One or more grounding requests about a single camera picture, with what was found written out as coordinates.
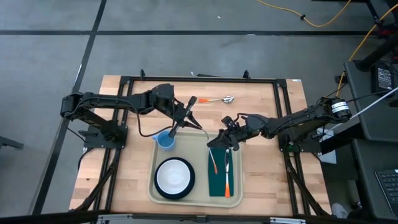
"black table leg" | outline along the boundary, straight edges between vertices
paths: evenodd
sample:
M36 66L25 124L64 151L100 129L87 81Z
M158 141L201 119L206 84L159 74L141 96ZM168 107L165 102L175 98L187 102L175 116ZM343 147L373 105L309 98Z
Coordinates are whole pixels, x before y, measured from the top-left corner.
M0 148L2 146L11 146L16 149L22 149L24 147L24 145L22 143L19 143L19 142L13 141L11 139L4 138L4 137L0 136Z

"yellow cable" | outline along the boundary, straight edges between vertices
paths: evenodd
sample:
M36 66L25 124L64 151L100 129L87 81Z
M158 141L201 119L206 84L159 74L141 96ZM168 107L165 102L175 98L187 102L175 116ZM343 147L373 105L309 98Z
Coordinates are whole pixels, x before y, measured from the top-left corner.
M293 9L287 9L287 8L284 8L284 7L273 6L273 5L271 5L271 4L268 4L268 3L263 2L263 1L260 1L260 0L256 0L256 1L259 2L259 3L261 3L261 4L265 4L266 6L273 7L273 8L275 8L275 9L280 9L280 10L292 12L292 13L294 13L294 14L300 16L300 17L303 16L302 14L300 14L300 13L294 11ZM325 23L325 24L322 24L322 25L315 25L315 24L313 24L312 22L310 22L310 21L309 21L307 18L305 18L305 17L304 17L304 20L305 20L305 22L307 22L308 24L310 24L310 25L313 26L313 27L318 27L318 28L319 28L319 27L325 27L325 26L329 25L331 22L333 22L335 19L337 19L337 17L340 16L340 14L347 8L348 4L349 4L351 1L352 1L352 0L348 0L348 2L346 3L346 5L340 10L340 12L338 12L338 13L334 16L334 18L332 18L329 22L327 22L327 23Z
M398 4L396 4L394 7L390 8L390 10L388 10L381 18L380 20L383 20L391 11L393 11L396 7L398 7ZM373 32L373 30L376 28L376 25L373 25L372 29L369 30L368 34L366 34L366 36L363 38L362 42L357 46L357 48L354 50L353 54L351 55L351 57L348 59L348 61L352 61L352 59L354 58L355 54L357 53L357 51L359 50L359 48L362 47L362 45L365 43L366 39L369 37L369 35L371 34L371 32ZM338 87L337 89L340 89L341 83L343 82L343 77L345 75L345 72L343 72L341 74L340 77L340 82L338 83Z

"tray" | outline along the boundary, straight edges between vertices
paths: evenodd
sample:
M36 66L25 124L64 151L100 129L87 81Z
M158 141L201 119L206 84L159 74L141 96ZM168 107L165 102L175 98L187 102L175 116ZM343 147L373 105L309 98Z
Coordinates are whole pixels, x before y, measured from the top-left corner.
M209 133L210 140L217 134ZM234 169L234 195L230 198L210 197L208 186L208 148L206 147L206 135L203 132L178 132L175 135L176 146L173 151L165 152L154 143L152 164L150 165L150 177L148 185L149 198L156 203L172 205L196 205L206 207L232 208L237 206L243 198L243 172L242 172L242 150L240 144L238 151L232 152ZM170 157L181 157L187 160L195 171L195 185L192 191L180 200L169 200L163 198L155 188L154 176L156 168L161 162Z

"knife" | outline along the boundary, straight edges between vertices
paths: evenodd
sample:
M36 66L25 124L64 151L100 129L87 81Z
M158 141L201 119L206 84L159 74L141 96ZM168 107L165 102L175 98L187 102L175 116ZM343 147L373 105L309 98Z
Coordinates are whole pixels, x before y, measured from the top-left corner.
M226 174L226 178L225 178L225 197L226 198L230 197L228 173L229 173L229 149L227 149L225 151L225 174Z

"keyboard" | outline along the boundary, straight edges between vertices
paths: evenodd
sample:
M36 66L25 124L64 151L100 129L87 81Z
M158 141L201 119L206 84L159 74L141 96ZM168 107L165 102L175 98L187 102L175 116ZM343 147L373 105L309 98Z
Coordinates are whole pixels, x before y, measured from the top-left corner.
M398 216L398 169L377 171L376 177L383 189L391 212Z

